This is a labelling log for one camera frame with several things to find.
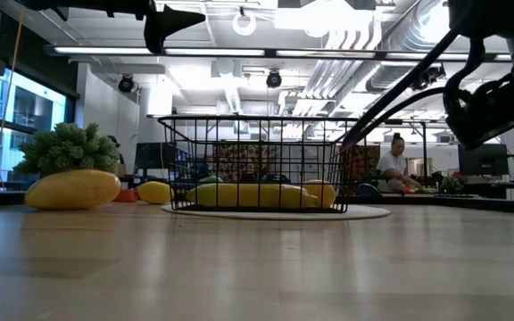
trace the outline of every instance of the woman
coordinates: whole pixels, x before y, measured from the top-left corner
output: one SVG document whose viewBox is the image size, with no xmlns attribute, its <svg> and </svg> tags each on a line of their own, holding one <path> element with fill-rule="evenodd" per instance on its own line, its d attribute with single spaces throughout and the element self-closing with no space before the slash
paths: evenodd
<svg viewBox="0 0 514 321">
<path fill-rule="evenodd" d="M 385 177 L 386 183 L 378 188 L 382 192 L 404 192 L 408 189 L 420 188 L 421 185 L 408 177 L 406 159 L 402 156 L 405 142 L 400 134 L 395 133 L 392 149 L 384 154 L 378 162 L 377 170 Z"/>
</svg>

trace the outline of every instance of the ceiling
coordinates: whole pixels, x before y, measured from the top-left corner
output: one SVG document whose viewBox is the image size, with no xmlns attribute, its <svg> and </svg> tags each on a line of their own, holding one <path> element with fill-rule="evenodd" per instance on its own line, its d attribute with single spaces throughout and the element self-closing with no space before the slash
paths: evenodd
<svg viewBox="0 0 514 321">
<path fill-rule="evenodd" d="M 381 11 L 379 19 L 382 30 L 386 31 L 412 5 L 414 0 L 396 0 L 395 7 Z M 178 10 L 206 12 L 207 21 L 191 28 L 181 30 L 166 39 L 165 46 L 217 46 L 217 47 L 252 47 L 252 48 L 322 48 L 327 45 L 328 36 L 310 37 L 302 29 L 276 29 L 275 11 L 277 0 L 260 1 L 259 3 L 244 4 L 246 12 L 252 12 L 259 17 L 256 19 L 256 29 L 250 36 L 241 36 L 232 28 L 232 20 L 238 12 L 237 5 L 217 6 L 213 2 L 204 4 L 175 5 Z M 10 0 L 0 0 L 0 8 L 16 18 L 19 16 L 19 6 Z M 133 15 L 115 14 L 108 18 L 104 12 L 81 9 L 70 9 L 68 21 L 62 21 L 52 11 L 24 11 L 24 24 L 37 32 L 41 37 L 54 45 L 93 45 L 93 46 L 144 46 L 144 22 L 137 21 Z M 506 52 L 505 42 L 497 37 L 486 39 L 486 48 L 492 52 Z M 449 51 L 466 53 L 468 41 L 458 38 Z M 251 72 L 245 72 L 248 79 L 238 88 L 241 101 L 262 101 L 277 103 L 283 90 L 302 90 L 315 71 L 318 60 L 294 59 L 237 59 Z M 169 57 L 87 57 L 84 62 L 93 63 L 93 72 L 112 86 L 116 86 L 121 74 L 116 71 L 121 66 L 144 64 L 149 66 L 163 65 L 175 81 L 179 93 L 174 95 L 173 104 L 180 109 L 188 106 L 216 105 L 217 101 L 225 101 L 226 93 L 219 83 L 211 81 L 211 63 L 214 58 L 169 58 Z M 447 76 L 463 67 L 463 63 L 445 63 Z M 283 77 L 283 86 L 269 89 L 265 85 L 268 70 L 278 69 Z M 484 64 L 468 79 L 465 85 L 478 86 L 481 83 L 500 78 L 510 70 L 509 64 Z M 136 75 L 135 80 L 142 87 L 152 86 L 156 76 L 152 74 Z M 409 92 L 404 93 L 398 100 L 405 99 Z M 379 95 L 348 95 L 343 99 L 339 111 L 342 115 L 352 116 L 362 113 L 364 103 L 373 101 Z M 414 116 L 415 111 L 437 111 L 437 118 L 442 116 L 443 105 L 441 97 L 431 97 L 410 107 L 409 111 L 398 116 Z"/>
</svg>

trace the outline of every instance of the white shirt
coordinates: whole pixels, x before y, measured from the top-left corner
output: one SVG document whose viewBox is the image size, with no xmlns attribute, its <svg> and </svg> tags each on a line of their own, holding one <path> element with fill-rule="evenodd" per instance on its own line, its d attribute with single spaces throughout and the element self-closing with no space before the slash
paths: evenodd
<svg viewBox="0 0 514 321">
<path fill-rule="evenodd" d="M 396 169 L 402 175 L 406 170 L 407 163 L 406 159 L 403 156 L 394 156 L 392 152 L 385 153 L 378 162 L 377 170 L 384 174 L 385 171 L 389 169 Z"/>
</svg>

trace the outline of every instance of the security camera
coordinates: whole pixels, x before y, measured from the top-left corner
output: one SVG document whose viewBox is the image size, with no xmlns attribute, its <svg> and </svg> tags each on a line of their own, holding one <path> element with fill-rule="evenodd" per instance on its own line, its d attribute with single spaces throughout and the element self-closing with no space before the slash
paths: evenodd
<svg viewBox="0 0 514 321">
<path fill-rule="evenodd" d="M 281 75 L 278 74 L 278 70 L 270 70 L 269 75 L 267 76 L 267 87 L 269 88 L 277 88 L 281 86 L 281 82 L 283 79 Z"/>
<path fill-rule="evenodd" d="M 134 80 L 132 80 L 132 75 L 123 75 L 122 80 L 120 83 L 118 83 L 118 89 L 122 93 L 132 93 L 134 90 L 136 90 L 136 83 Z"/>
</svg>

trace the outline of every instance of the potted plant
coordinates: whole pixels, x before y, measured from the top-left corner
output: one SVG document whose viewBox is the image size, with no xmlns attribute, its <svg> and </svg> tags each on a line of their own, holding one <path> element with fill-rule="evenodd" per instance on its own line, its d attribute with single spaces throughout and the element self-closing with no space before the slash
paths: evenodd
<svg viewBox="0 0 514 321">
<path fill-rule="evenodd" d="M 444 177 L 440 190 L 442 193 L 455 194 L 461 191 L 463 185 L 456 177 Z"/>
<path fill-rule="evenodd" d="M 112 141 L 87 129 L 61 123 L 52 132 L 37 132 L 20 145 L 24 159 L 13 169 L 40 174 L 25 194 L 25 203 L 40 210 L 84 210 L 112 201 L 120 191 L 113 174 L 119 154 Z"/>
</svg>

